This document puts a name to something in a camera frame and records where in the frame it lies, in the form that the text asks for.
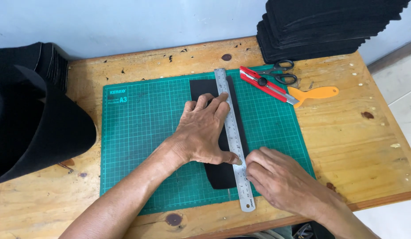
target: left hand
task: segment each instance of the left hand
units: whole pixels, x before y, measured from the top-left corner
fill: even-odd
[[[169,145],[184,163],[198,161],[242,165],[235,153],[220,150],[217,143],[224,119],[230,111],[227,98],[226,92],[216,98],[207,93],[200,95],[198,102],[187,101],[176,132],[164,144]]]

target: right hand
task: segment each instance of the right hand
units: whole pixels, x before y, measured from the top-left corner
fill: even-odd
[[[245,159],[247,179],[275,208],[319,221],[335,208],[346,208],[342,199],[312,178],[290,156],[261,147]]]

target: red utility knife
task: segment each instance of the red utility knife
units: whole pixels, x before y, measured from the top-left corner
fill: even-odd
[[[253,70],[241,66],[240,74],[241,79],[256,86],[260,90],[268,93],[269,95],[272,95],[273,97],[277,98],[282,102],[288,102],[291,105],[294,105],[299,102],[296,98],[287,94],[287,92],[284,89],[273,84],[272,82],[268,82],[266,78],[261,77],[259,74],[257,74],[257,72]]]

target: wooden table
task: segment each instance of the wooden table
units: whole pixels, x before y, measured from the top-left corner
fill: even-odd
[[[232,59],[222,60],[224,54]],[[255,37],[79,60],[70,63],[68,96],[100,133],[106,84],[263,64]],[[296,109],[319,182],[333,184],[352,210],[411,199],[411,149],[359,53],[299,61],[293,73],[303,91],[340,89],[335,97],[309,99]],[[72,173],[52,166],[1,183],[0,238],[58,237],[99,196],[100,145],[74,158]],[[140,216],[126,238],[226,238],[305,220],[262,197],[255,201],[251,213],[231,201]],[[181,223],[169,225],[169,214],[180,215]]]

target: green cutting mat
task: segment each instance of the green cutting mat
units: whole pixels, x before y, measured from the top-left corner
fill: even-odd
[[[238,69],[226,74],[234,80],[249,149],[277,149],[297,160],[314,177],[293,106],[240,79]],[[214,79],[214,72],[104,86],[100,195],[176,130],[184,104],[191,100],[189,80],[195,79]],[[253,188],[253,195],[260,194]],[[140,215],[238,199],[236,188],[214,190],[203,164],[190,162],[161,183]]]

